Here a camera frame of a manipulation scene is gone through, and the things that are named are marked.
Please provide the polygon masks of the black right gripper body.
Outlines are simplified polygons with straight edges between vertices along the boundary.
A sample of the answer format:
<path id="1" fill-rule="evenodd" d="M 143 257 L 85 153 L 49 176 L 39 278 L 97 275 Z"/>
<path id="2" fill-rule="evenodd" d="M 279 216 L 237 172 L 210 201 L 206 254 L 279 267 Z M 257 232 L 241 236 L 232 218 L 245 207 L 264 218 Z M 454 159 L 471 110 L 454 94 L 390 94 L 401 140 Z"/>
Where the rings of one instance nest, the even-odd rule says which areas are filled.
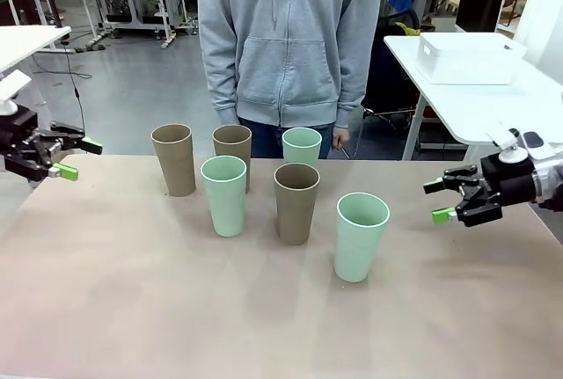
<path id="1" fill-rule="evenodd" d="M 535 200 L 533 172 L 529 157 L 508 164 L 499 154 L 481 158 L 480 169 L 476 165 L 456 169 L 462 195 L 456 206 L 457 219 L 465 227 L 474 227 L 500 220 L 504 207 Z"/>

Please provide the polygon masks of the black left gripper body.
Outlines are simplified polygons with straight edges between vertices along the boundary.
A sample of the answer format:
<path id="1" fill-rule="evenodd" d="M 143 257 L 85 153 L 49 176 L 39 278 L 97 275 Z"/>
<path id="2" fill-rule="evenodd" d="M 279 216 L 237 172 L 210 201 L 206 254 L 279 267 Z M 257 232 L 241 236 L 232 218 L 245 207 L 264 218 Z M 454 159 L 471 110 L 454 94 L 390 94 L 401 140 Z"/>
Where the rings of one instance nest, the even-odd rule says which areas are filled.
<path id="1" fill-rule="evenodd" d="M 38 172 L 37 152 L 30 139 L 37 127 L 37 113 L 25 106 L 17 106 L 12 115 L 0 115 L 0 157 L 7 171 Z"/>

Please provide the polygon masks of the green plastic cup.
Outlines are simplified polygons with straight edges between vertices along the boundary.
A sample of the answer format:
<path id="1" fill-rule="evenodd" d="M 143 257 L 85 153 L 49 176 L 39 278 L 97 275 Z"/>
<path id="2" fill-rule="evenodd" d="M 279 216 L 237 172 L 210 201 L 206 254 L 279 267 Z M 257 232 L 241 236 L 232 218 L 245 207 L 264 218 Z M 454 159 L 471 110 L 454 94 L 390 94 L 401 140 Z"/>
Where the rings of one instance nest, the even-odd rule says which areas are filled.
<path id="1" fill-rule="evenodd" d="M 363 281 L 391 218 L 390 209 L 379 197 L 357 192 L 338 200 L 337 214 L 334 271 L 343 281 Z"/>
<path id="2" fill-rule="evenodd" d="M 283 157 L 286 163 L 315 166 L 322 144 L 321 134 L 312 128 L 290 128 L 282 134 Z"/>
<path id="3" fill-rule="evenodd" d="M 245 224 L 246 164 L 234 156 L 216 156 L 201 166 L 208 208 L 215 232 L 239 235 Z"/>

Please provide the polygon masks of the brown plastic cup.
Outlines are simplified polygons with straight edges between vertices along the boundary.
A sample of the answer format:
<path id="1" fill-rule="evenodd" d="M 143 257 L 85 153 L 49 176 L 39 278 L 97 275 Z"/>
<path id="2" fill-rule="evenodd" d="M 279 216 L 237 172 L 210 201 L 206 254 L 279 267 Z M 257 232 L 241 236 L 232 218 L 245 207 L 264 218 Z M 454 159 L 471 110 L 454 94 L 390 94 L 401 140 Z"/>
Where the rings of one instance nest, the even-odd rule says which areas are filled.
<path id="1" fill-rule="evenodd" d="M 151 140 L 161 166 L 168 194 L 184 197 L 196 189 L 193 140 L 190 127 L 168 124 L 155 128 Z"/>
<path id="2" fill-rule="evenodd" d="M 275 225 L 283 243 L 300 245 L 308 241 L 319 183 L 317 169 L 308 164 L 290 163 L 276 169 Z"/>
<path id="3" fill-rule="evenodd" d="M 246 191 L 250 191 L 252 131 L 242 125 L 225 125 L 216 128 L 212 134 L 217 156 L 234 156 L 246 165 Z"/>

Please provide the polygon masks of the white plastic basket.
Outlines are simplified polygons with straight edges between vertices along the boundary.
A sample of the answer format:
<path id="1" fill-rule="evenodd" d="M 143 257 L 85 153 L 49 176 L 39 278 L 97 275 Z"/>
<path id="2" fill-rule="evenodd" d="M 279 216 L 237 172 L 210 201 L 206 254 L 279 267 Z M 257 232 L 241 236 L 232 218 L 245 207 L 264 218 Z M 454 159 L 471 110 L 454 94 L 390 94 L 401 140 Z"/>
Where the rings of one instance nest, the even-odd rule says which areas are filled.
<path id="1" fill-rule="evenodd" d="M 525 53 L 500 33 L 423 33 L 416 66 L 430 84 L 507 85 Z"/>

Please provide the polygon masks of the person's right forearm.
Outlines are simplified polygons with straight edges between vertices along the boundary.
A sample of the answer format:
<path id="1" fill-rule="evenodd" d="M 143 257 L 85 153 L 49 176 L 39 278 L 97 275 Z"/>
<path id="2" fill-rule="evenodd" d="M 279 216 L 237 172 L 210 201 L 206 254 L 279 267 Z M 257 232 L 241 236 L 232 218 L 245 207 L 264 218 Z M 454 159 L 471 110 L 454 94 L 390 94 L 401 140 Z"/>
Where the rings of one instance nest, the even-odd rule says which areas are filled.
<path id="1" fill-rule="evenodd" d="M 201 34 L 201 50 L 208 93 L 222 125 L 238 124 L 236 43 L 221 35 Z"/>

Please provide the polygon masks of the person's left forearm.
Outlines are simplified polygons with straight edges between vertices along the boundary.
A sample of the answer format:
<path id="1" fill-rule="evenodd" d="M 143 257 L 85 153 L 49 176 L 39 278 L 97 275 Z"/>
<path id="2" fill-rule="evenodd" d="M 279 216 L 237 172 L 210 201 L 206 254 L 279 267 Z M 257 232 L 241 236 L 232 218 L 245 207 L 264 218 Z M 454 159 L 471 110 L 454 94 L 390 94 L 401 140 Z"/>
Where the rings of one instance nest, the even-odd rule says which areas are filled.
<path id="1" fill-rule="evenodd" d="M 347 128 L 351 112 L 360 105 L 367 88 L 375 33 L 339 44 L 340 95 L 335 126 Z"/>

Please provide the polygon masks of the person's left hand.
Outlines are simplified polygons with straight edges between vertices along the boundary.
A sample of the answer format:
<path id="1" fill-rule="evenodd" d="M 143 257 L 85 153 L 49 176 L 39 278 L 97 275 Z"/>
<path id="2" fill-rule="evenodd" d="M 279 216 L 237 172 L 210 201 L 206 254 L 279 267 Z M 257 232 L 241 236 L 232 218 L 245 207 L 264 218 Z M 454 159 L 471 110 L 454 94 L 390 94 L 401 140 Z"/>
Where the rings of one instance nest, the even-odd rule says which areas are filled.
<path id="1" fill-rule="evenodd" d="M 345 146 L 349 139 L 350 135 L 347 128 L 334 127 L 332 150 L 335 152 L 341 152 L 346 159 L 349 159 L 349 154 L 345 149 Z"/>

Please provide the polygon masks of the large white side table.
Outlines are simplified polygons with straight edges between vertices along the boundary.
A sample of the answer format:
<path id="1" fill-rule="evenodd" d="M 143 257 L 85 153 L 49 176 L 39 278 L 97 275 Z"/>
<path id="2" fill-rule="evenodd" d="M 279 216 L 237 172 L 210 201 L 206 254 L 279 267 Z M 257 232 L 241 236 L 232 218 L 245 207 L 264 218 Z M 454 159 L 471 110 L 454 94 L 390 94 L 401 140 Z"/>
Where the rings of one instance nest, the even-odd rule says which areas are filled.
<path id="1" fill-rule="evenodd" d="M 416 68 L 420 39 L 387 36 L 385 45 L 420 92 L 402 158 L 410 160 L 419 137 L 426 106 L 458 141 L 468 146 L 470 160 L 492 144 L 490 125 L 524 127 L 545 141 L 563 144 L 563 85 L 526 61 L 519 62 L 509 85 L 438 85 L 429 83 Z"/>

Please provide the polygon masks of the small white side table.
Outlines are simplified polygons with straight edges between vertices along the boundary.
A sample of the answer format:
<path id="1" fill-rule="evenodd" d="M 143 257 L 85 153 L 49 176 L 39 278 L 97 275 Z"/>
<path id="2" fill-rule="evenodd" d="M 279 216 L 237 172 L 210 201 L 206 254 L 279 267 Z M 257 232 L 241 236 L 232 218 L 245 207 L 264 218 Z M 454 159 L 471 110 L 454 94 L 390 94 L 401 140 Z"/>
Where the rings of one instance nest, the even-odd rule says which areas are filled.
<path id="1" fill-rule="evenodd" d="M 24 91 L 29 91 L 36 106 L 44 106 L 28 59 L 47 45 L 71 32 L 68 26 L 0 26 L 0 79 L 18 69 L 31 78 Z"/>

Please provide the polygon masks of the black office chair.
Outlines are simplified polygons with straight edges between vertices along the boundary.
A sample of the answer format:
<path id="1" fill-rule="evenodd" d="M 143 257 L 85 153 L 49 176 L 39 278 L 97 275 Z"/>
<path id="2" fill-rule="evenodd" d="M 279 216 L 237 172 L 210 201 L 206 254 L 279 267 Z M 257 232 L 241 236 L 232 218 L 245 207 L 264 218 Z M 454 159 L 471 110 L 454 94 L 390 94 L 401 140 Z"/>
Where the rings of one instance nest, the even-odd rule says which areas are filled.
<path id="1" fill-rule="evenodd" d="M 367 88 L 362 100 L 362 122 L 375 117 L 398 131 L 404 131 L 410 127 L 419 93 L 384 43 L 386 37 L 406 37 L 402 29 L 395 26 L 396 22 L 420 29 L 419 18 L 413 10 L 383 16 L 378 20 Z"/>

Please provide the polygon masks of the black computer monitor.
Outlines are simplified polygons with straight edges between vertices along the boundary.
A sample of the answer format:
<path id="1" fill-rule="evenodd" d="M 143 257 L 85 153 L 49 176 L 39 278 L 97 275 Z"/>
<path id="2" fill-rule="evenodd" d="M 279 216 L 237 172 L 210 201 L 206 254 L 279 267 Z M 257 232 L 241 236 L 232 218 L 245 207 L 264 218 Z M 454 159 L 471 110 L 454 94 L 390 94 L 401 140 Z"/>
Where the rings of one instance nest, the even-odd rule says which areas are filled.
<path id="1" fill-rule="evenodd" d="M 494 33 L 504 0 L 459 0 L 455 26 L 467 33 Z"/>

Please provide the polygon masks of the person in grey hoodie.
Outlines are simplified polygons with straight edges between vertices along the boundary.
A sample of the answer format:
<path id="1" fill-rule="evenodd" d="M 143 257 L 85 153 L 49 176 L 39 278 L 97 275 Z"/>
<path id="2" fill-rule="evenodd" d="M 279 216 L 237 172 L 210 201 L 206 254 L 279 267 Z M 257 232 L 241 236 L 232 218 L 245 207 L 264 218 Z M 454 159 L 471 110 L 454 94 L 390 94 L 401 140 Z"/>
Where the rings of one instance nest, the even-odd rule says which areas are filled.
<path id="1" fill-rule="evenodd" d="M 282 134 L 312 128 L 333 151 L 339 44 L 376 31 L 380 0 L 198 0 L 199 35 L 236 43 L 239 125 L 252 156 L 280 158 Z"/>

